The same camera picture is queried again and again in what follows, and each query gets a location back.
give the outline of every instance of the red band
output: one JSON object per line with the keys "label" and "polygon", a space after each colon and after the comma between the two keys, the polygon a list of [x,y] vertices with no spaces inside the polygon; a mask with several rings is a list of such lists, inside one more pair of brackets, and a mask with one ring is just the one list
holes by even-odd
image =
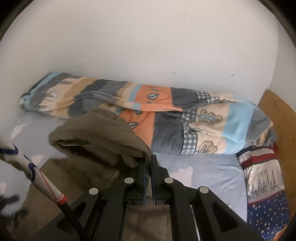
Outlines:
{"label": "red band", "polygon": [[67,198],[66,196],[64,196],[63,199],[60,200],[59,202],[56,202],[56,204],[57,204],[58,206],[63,205],[67,200],[68,200],[68,198]]}
{"label": "red band", "polygon": [[277,155],[274,153],[267,153],[267,154],[262,154],[259,156],[251,156],[250,158],[248,158],[246,161],[244,161],[241,166],[243,169],[254,165],[254,164],[259,164],[259,163],[263,163],[269,160],[273,160],[273,159],[277,159]]}

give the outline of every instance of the white wall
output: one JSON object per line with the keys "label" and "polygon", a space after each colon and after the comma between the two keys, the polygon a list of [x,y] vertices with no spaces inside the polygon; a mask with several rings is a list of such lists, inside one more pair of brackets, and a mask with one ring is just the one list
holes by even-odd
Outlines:
{"label": "white wall", "polygon": [[258,103],[277,40],[277,21],[258,0],[34,0],[0,42],[1,126],[52,70]]}
{"label": "white wall", "polygon": [[296,49],[280,23],[278,33],[279,49],[269,89],[296,111]]}

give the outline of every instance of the orange stripe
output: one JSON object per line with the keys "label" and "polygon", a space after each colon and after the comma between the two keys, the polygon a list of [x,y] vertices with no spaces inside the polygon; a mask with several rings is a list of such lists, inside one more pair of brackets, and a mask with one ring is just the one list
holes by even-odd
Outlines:
{"label": "orange stripe", "polygon": [[[151,98],[149,94],[158,95],[156,99]],[[169,87],[161,87],[156,85],[142,85],[137,92],[136,103],[154,102],[166,106],[173,106],[172,94]]]}
{"label": "orange stripe", "polygon": [[174,106],[168,106],[163,104],[154,104],[154,103],[141,103],[141,110],[143,111],[183,111],[181,108]]}
{"label": "orange stripe", "polygon": [[132,129],[132,131],[140,137],[147,146],[151,147],[154,133],[155,112],[143,111],[140,115],[137,115],[133,110],[125,109],[119,116],[128,123],[138,123],[137,127]]}

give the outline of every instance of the pillow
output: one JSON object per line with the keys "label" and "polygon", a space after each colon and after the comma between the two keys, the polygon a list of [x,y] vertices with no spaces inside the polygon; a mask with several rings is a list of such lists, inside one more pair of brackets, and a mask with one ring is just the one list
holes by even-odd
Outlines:
{"label": "pillow", "polygon": [[272,147],[250,146],[237,153],[247,186],[247,223],[265,240],[278,238],[290,221],[285,186]]}

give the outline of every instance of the metal screw head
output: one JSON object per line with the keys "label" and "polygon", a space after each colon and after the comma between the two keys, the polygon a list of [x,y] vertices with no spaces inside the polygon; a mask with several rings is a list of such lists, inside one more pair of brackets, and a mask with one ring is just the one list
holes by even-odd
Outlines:
{"label": "metal screw head", "polygon": [[172,179],[171,177],[165,178],[165,183],[172,183],[173,181],[174,179]]}
{"label": "metal screw head", "polygon": [[209,189],[207,187],[200,187],[200,192],[201,193],[208,193]]}
{"label": "metal screw head", "polygon": [[91,195],[96,195],[98,192],[99,192],[99,190],[97,188],[91,188],[89,190],[89,194],[91,194]]}
{"label": "metal screw head", "polygon": [[125,183],[133,183],[133,178],[132,177],[127,177],[126,179],[124,179]]}

